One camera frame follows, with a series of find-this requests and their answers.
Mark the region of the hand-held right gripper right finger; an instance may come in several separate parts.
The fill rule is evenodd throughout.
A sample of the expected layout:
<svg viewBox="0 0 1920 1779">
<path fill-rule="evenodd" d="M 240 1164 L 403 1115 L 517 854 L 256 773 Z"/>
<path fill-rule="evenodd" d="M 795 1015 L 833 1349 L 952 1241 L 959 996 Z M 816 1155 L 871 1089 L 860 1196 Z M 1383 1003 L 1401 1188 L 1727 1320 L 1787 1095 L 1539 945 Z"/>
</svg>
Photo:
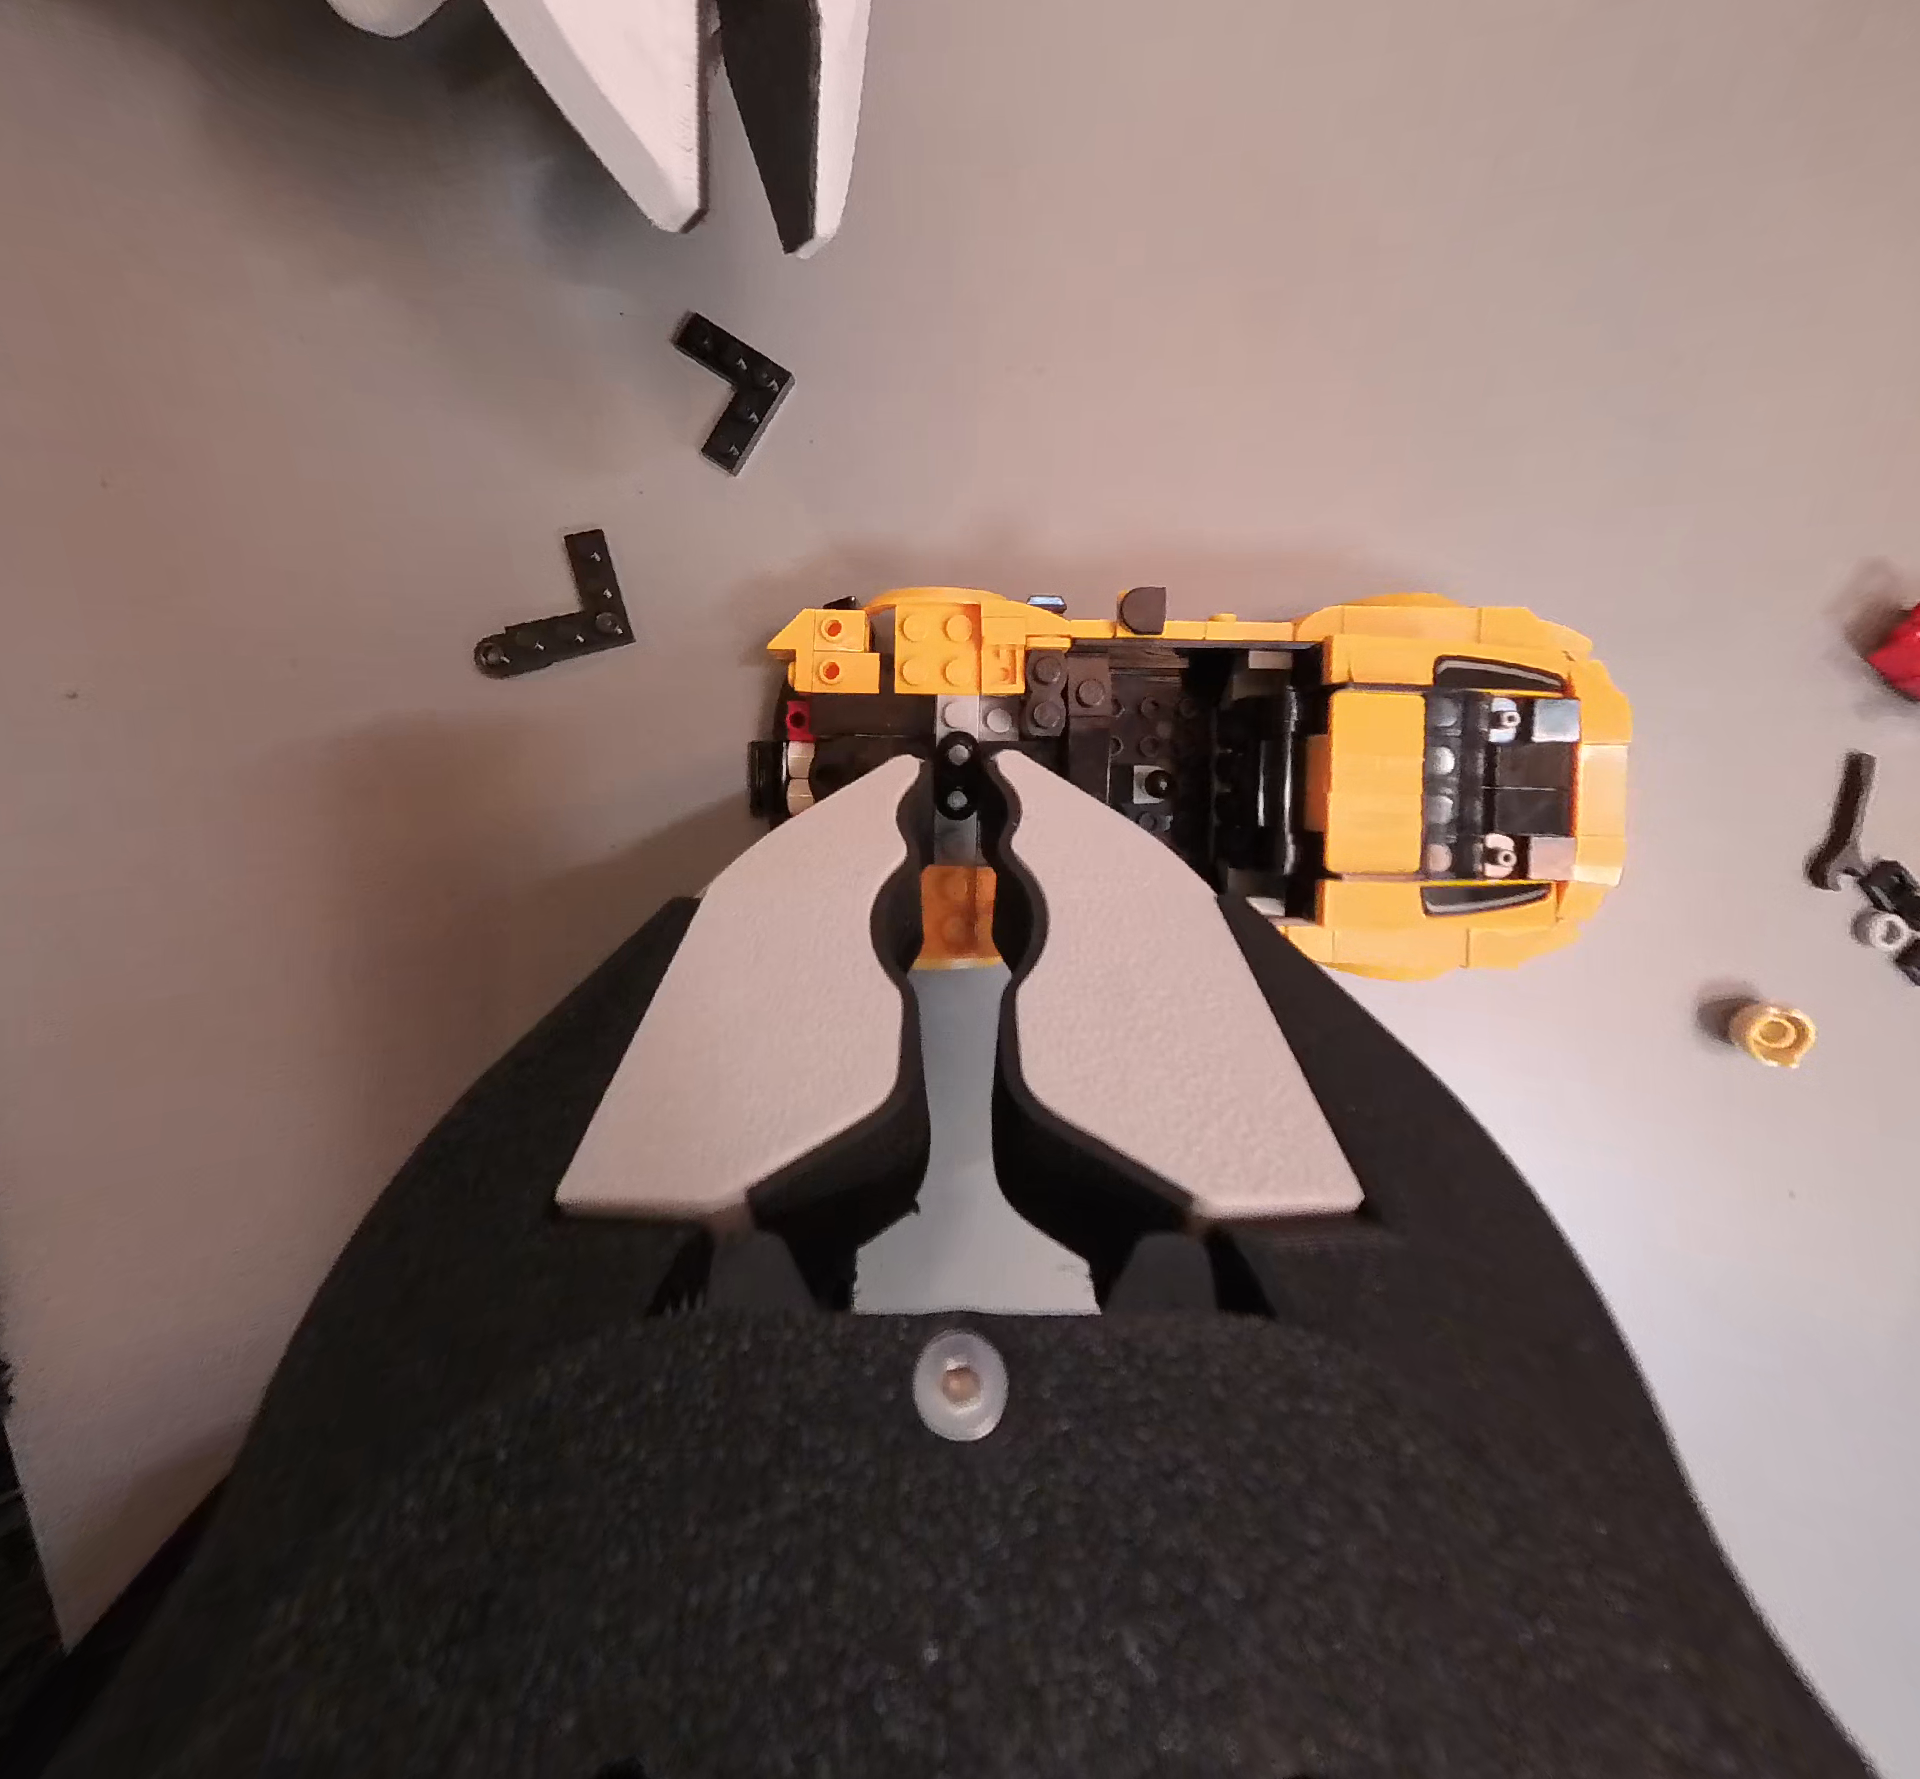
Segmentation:
<svg viewBox="0 0 1920 1779">
<path fill-rule="evenodd" d="M 1206 880 L 1027 753 L 995 753 L 988 793 L 1011 1208 L 1054 1241 L 1358 1213 L 1358 1172 Z"/>
</svg>

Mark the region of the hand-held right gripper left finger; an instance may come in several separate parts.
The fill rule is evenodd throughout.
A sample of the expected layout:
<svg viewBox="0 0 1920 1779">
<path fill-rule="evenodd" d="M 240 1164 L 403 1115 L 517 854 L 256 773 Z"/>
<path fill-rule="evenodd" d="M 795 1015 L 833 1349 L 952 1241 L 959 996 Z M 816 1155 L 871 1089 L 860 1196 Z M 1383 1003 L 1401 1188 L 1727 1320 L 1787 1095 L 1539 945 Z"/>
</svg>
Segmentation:
<svg viewBox="0 0 1920 1779">
<path fill-rule="evenodd" d="M 928 819 L 929 760 L 891 757 L 707 884 L 563 1213 L 877 1235 L 916 1202 Z"/>
</svg>

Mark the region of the yellow lego car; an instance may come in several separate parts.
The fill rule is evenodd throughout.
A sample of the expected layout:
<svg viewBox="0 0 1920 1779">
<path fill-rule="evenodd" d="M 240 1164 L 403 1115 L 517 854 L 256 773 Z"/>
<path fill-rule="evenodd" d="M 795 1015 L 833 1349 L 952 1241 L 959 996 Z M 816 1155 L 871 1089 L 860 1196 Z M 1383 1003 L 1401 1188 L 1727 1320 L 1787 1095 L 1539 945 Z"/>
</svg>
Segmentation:
<svg viewBox="0 0 1920 1779">
<path fill-rule="evenodd" d="M 892 757 L 934 771 L 925 972 L 998 965 L 985 760 L 1032 757 L 1249 897 L 1322 968 L 1425 980 L 1576 939 L 1626 866 L 1633 713 L 1522 607 L 1381 593 L 1297 619 L 1109 615 L 896 588 L 803 609 L 747 805 L 783 827 Z"/>
</svg>

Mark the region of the black L-shaped lego plate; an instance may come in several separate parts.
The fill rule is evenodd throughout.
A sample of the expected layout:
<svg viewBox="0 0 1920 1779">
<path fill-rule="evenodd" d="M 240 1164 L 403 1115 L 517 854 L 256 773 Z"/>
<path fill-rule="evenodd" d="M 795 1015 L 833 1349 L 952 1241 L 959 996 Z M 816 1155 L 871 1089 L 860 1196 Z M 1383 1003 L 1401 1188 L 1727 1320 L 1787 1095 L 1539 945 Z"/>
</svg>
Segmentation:
<svg viewBox="0 0 1920 1779">
<path fill-rule="evenodd" d="M 674 347 L 723 379 L 725 398 L 702 444 L 702 454 L 718 471 L 740 473 L 792 390 L 788 367 L 698 311 L 689 311 L 676 327 Z"/>
</svg>

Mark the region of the black lego plate with ring end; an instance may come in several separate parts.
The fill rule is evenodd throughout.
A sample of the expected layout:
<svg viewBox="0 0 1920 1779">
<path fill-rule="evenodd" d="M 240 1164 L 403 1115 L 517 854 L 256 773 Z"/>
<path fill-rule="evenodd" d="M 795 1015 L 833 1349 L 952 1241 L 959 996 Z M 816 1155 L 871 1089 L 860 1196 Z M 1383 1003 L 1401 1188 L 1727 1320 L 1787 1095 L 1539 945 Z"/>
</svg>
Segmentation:
<svg viewBox="0 0 1920 1779">
<path fill-rule="evenodd" d="M 634 640 L 606 534 L 601 528 L 572 530 L 563 536 L 563 553 L 574 583 L 574 607 L 484 633 L 473 651 L 479 675 L 495 683 L 534 675 Z"/>
</svg>

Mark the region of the tan round lego piece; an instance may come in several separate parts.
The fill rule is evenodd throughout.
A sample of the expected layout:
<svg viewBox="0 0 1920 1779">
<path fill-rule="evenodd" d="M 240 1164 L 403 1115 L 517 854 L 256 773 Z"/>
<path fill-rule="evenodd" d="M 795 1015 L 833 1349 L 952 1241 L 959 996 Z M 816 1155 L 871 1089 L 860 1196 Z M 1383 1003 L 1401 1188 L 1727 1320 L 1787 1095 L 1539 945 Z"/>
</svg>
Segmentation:
<svg viewBox="0 0 1920 1779">
<path fill-rule="evenodd" d="M 1717 993 L 1697 1008 L 1701 1027 L 1768 1068 L 1799 1068 L 1817 1046 L 1817 1024 L 1799 1004 L 1746 993 Z"/>
</svg>

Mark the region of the black lego wrench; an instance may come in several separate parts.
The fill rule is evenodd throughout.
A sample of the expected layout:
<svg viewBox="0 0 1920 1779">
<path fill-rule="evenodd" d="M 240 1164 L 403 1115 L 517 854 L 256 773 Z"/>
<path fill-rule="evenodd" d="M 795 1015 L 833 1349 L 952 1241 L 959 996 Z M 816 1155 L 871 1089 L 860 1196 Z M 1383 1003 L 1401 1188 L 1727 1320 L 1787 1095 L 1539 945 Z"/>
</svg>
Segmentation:
<svg viewBox="0 0 1920 1779">
<path fill-rule="evenodd" d="M 1875 773 L 1878 760 L 1874 753 L 1844 753 L 1828 829 L 1805 866 L 1814 889 L 1835 892 L 1844 880 L 1861 880 L 1874 866 L 1874 859 L 1863 847 L 1863 819 L 1875 789 Z"/>
</svg>

